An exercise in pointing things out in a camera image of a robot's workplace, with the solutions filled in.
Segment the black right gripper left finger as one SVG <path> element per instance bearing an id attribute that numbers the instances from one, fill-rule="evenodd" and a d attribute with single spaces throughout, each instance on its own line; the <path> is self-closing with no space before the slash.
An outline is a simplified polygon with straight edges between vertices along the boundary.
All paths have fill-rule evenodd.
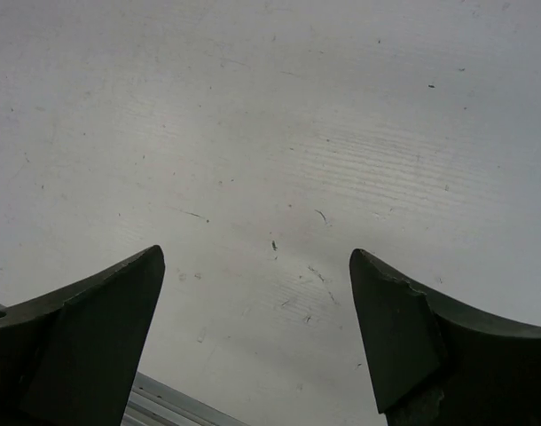
<path id="1" fill-rule="evenodd" d="M 0 304 L 0 425 L 118 425 L 165 274 L 153 245 L 88 278 Z"/>

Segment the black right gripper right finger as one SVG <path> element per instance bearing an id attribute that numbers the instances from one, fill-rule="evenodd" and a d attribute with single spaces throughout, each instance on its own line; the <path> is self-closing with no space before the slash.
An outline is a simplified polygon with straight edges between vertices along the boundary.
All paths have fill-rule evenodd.
<path id="1" fill-rule="evenodd" d="M 464 304 L 356 249 L 349 273 L 390 425 L 541 425 L 541 327 Z"/>

